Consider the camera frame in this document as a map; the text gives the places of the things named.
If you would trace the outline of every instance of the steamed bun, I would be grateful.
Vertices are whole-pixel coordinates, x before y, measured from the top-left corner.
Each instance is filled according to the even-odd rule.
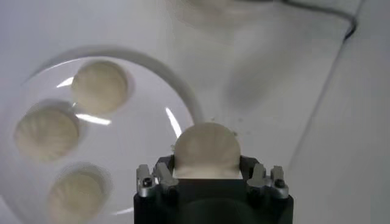
[[[48,197],[48,212],[55,224],[83,224],[101,208],[104,192],[97,177],[71,173],[58,180]]]
[[[115,111],[127,100],[126,74],[107,61],[81,68],[71,88],[77,103],[91,114]]]
[[[25,115],[16,126],[14,138],[21,153],[38,161],[52,161],[77,144],[79,131],[65,113],[45,108]]]
[[[175,144],[175,174],[178,178],[236,179],[240,156],[238,141],[228,128],[196,124]]]

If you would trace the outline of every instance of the bolt head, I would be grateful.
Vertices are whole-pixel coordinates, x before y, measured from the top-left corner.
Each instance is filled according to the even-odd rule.
[[[286,186],[286,183],[284,180],[282,180],[282,179],[275,180],[275,187],[284,188],[285,186]]]
[[[142,181],[142,187],[151,187],[153,185],[153,180],[149,177],[145,178]]]

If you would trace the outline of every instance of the black cable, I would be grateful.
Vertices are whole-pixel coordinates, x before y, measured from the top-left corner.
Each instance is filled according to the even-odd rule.
[[[318,5],[313,5],[313,4],[307,4],[307,3],[300,3],[300,2],[292,2],[290,0],[280,0],[283,4],[295,7],[298,9],[305,9],[305,10],[310,10],[314,12],[320,12],[324,14],[329,14],[333,16],[340,17],[342,19],[346,19],[350,23],[349,30],[347,34],[344,37],[344,41],[348,40],[357,30],[358,28],[358,21],[356,17],[352,14],[349,14],[347,12],[344,12],[342,10],[338,9],[333,9],[329,7],[321,7]]]

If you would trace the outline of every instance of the white table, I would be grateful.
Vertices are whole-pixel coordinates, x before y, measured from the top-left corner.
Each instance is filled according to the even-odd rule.
[[[172,1],[2,1],[0,105],[48,65],[84,55],[121,57],[161,74],[197,121],[237,132],[244,155],[287,167],[348,23],[262,4],[234,26],[190,26],[171,13]],[[325,1],[352,11],[359,3],[318,2]]]

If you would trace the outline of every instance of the white plate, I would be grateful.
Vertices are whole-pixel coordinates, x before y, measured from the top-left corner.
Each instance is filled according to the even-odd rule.
[[[69,85],[81,66],[98,60],[120,65],[134,85],[130,85],[125,105],[94,119],[74,104]],[[111,57],[79,58],[45,69],[23,84],[12,99],[1,115],[0,195],[25,224],[49,223],[46,197],[51,186],[66,168],[85,163],[102,170],[112,187],[105,206],[90,224],[133,223],[136,168],[140,164],[152,167],[159,157],[172,154],[171,145],[181,130],[193,124],[185,103],[163,79],[138,64]],[[80,118],[77,148],[51,163],[21,155],[13,141],[17,122],[36,103],[60,101],[68,102]]]

